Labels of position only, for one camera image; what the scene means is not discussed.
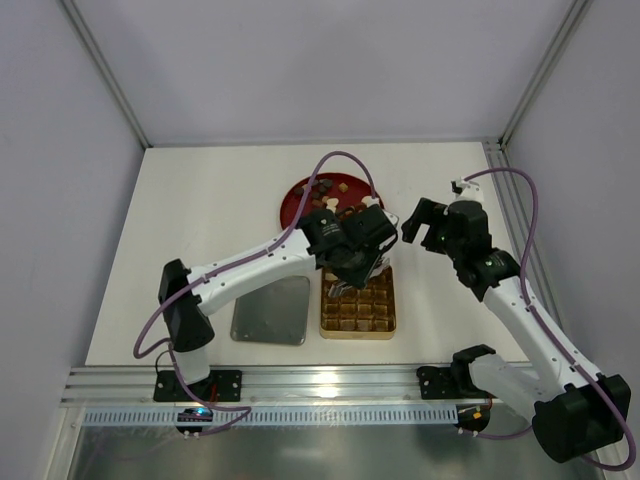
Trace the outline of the silver metal tongs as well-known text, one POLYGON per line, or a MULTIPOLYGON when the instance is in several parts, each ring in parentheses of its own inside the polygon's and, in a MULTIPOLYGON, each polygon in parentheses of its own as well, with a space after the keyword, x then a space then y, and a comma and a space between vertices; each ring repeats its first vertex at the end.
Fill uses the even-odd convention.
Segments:
MULTIPOLYGON (((388 267, 390 266, 390 259, 382 256, 375 264, 374 268, 372 269, 371 273, 368 275, 366 281, 365 281, 365 285, 367 285, 368 281, 371 280, 372 278, 378 277, 379 275, 381 275, 388 267)), ((330 298, 336 298, 341 296, 344 292, 351 290, 351 289, 355 289, 356 286, 352 285, 352 284, 348 284, 347 282, 339 279, 336 280, 333 285, 329 288, 328 291, 328 296, 330 298)))

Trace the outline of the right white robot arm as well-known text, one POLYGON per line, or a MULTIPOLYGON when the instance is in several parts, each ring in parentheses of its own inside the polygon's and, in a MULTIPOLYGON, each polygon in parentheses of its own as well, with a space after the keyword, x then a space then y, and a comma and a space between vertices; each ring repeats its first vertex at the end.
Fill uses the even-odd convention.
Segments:
POLYGON ((460 386, 502 400, 530 423, 543 451, 558 463, 625 440, 628 458, 620 467, 632 465, 637 447, 626 423, 629 385, 619 375, 604 375, 529 294, 521 266, 493 246, 482 205, 422 198, 402 224, 403 241, 413 242, 421 226, 428 228, 422 247, 451 260, 459 281, 502 322, 534 370, 525 374, 478 345, 454 355, 460 386))

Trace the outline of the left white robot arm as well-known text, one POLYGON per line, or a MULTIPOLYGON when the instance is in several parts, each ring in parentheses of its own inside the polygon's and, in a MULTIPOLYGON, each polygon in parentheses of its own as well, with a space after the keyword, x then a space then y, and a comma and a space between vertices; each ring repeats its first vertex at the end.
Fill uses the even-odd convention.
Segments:
POLYGON ((377 204, 343 217, 316 209, 252 252, 191 269, 179 259, 167 263, 160 312, 182 383, 192 385, 209 376, 205 349, 215 336, 209 317, 219 309, 283 278, 321 269, 337 278, 329 288, 331 297, 364 289, 388 267, 386 252, 398 239, 398 222, 377 204))

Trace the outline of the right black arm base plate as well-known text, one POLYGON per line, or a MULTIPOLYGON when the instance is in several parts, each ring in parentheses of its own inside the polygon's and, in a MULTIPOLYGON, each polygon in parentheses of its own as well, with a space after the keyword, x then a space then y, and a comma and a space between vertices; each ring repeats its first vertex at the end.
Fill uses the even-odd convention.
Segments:
POLYGON ((449 400, 459 397, 449 366, 421 366, 416 370, 422 400, 449 400))

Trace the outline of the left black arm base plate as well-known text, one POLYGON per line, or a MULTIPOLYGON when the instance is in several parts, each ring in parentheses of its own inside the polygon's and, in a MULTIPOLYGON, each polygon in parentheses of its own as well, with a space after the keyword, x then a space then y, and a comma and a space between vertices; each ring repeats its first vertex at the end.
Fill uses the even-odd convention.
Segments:
MULTIPOLYGON (((211 369, 204 380, 189 386, 192 393, 207 402, 239 402, 243 372, 211 369)), ((160 370, 156 375, 153 400, 159 403, 187 402, 191 398, 182 388, 173 370, 160 370)))

